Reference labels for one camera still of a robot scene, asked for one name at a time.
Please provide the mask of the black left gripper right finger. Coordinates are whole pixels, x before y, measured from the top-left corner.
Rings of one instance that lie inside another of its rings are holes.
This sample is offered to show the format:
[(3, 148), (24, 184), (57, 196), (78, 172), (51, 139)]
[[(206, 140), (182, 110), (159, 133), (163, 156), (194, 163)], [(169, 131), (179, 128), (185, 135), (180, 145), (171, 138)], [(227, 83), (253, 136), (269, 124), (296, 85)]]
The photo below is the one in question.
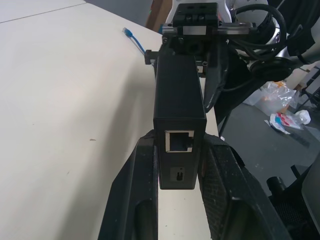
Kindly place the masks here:
[(204, 135), (198, 179), (211, 239), (291, 239), (259, 181), (217, 136)]

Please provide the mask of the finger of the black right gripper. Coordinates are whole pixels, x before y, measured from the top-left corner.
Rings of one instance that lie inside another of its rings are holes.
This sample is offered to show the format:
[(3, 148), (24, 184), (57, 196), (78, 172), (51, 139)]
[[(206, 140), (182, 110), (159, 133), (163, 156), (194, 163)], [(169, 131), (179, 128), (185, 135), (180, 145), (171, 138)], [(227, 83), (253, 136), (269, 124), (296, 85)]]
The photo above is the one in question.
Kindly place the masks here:
[(150, 49), (147, 49), (144, 52), (144, 62), (146, 65), (153, 65), (157, 66), (158, 64), (158, 56), (159, 52), (158, 51), (152, 51)]
[(225, 37), (216, 37), (210, 44), (205, 70), (204, 108), (211, 109), (225, 84), (229, 68), (228, 43)]

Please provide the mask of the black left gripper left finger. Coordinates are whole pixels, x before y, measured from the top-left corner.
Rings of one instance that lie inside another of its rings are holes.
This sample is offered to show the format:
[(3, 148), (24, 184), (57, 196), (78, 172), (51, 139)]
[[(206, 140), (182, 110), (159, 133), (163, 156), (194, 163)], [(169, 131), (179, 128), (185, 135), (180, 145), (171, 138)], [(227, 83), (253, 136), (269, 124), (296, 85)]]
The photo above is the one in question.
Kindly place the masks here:
[(112, 182), (98, 239), (158, 239), (158, 157), (153, 130), (136, 143)]

